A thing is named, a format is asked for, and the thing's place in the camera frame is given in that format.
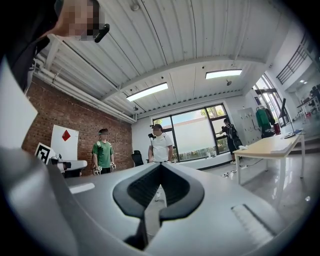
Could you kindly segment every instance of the white board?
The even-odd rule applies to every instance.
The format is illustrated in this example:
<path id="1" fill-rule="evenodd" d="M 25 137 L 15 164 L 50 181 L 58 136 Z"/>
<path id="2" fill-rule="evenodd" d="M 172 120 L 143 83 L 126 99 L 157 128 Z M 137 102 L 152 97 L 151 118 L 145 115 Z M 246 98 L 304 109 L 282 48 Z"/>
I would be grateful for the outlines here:
<path id="1" fill-rule="evenodd" d="M 67 131 L 70 138 L 66 141 L 63 135 Z M 51 136 L 51 148 L 61 155 L 62 160 L 78 160 L 79 132 L 59 125 L 54 125 Z"/>
<path id="2" fill-rule="evenodd" d="M 0 146 L 21 148 L 37 114 L 3 58 L 0 66 Z"/>

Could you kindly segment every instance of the red brick wall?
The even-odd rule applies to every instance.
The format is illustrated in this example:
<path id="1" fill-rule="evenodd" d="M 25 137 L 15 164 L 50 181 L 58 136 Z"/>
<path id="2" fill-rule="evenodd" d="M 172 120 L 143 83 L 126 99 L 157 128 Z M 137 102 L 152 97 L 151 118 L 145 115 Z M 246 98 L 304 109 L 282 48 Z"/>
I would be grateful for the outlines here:
<path id="1" fill-rule="evenodd" d="M 115 153 L 117 171 L 134 166 L 131 158 L 131 124 L 90 107 L 36 77 L 33 78 L 27 96 L 38 115 L 24 139 L 22 148 L 25 151 L 34 154 L 39 142 L 50 147 L 54 125 L 77 130 L 78 159 L 88 162 L 82 175 L 90 175 L 93 144 L 99 139 L 98 131 L 108 128 L 108 141 Z"/>

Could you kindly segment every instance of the floor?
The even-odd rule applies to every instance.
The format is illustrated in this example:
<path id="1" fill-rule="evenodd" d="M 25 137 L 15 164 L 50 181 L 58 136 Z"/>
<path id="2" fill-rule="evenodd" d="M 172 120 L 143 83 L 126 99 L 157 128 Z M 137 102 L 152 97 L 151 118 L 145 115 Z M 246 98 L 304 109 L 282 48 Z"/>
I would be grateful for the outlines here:
<path id="1" fill-rule="evenodd" d="M 300 178 L 301 155 L 290 155 L 286 159 L 286 174 L 284 190 L 280 204 L 277 207 L 279 214 L 287 225 L 303 215 L 308 205 L 319 194 L 320 184 L 320 153 L 305 155 L 304 178 Z M 253 194 L 273 205 L 279 181 L 280 161 L 269 160 L 268 171 L 266 160 L 244 158 L 240 161 L 242 166 L 241 185 Z M 231 173 L 235 165 L 226 164 L 220 167 L 204 170 L 213 175 L 224 176 L 231 182 L 238 182 L 238 174 Z M 159 211 L 166 207 L 165 193 L 159 188 L 160 197 L 157 195 L 145 210 L 145 223 L 148 239 L 151 240 L 160 228 L 158 221 Z"/>

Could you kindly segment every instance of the green jacket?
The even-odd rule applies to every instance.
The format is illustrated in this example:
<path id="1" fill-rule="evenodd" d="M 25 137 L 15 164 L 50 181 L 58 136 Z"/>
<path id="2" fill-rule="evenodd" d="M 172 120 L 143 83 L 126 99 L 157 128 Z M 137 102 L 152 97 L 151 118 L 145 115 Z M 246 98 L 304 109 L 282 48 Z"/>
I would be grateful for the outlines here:
<path id="1" fill-rule="evenodd" d="M 262 128 L 262 131 L 271 129 L 271 125 L 265 110 L 258 109 L 257 112 L 255 113 L 255 116 L 256 116 L 258 125 Z"/>

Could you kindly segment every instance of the person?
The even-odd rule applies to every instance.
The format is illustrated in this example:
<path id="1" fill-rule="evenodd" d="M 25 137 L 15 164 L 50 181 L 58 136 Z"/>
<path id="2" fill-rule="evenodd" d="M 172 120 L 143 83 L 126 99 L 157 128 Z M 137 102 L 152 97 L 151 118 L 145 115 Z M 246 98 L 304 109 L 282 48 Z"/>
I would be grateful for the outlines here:
<path id="1" fill-rule="evenodd" d="M 101 129 L 99 135 L 99 140 L 92 148 L 94 174 L 108 174 L 111 173 L 111 166 L 116 168 L 114 150 L 107 141 L 108 129 Z"/>
<path id="2" fill-rule="evenodd" d="M 230 164 L 235 165 L 235 154 L 234 151 L 239 149 L 239 146 L 242 145 L 241 140 L 239 139 L 238 132 L 233 124 L 230 123 L 230 120 L 228 118 L 223 120 L 225 126 L 222 126 L 222 130 L 219 132 L 219 134 L 226 133 L 227 135 L 227 144 L 228 148 L 230 150 L 230 154 L 232 157 L 232 161 Z"/>
<path id="3" fill-rule="evenodd" d="M 151 142 L 148 151 L 148 162 L 171 162 L 174 153 L 173 142 L 171 138 L 163 132 L 160 124 L 153 126 L 155 138 Z"/>
<path id="4" fill-rule="evenodd" d="M 15 26 L 5 25 L 4 55 L 17 83 L 26 92 L 35 69 L 34 57 L 50 42 L 47 35 L 81 37 L 99 32 L 97 0 L 11 1 Z"/>

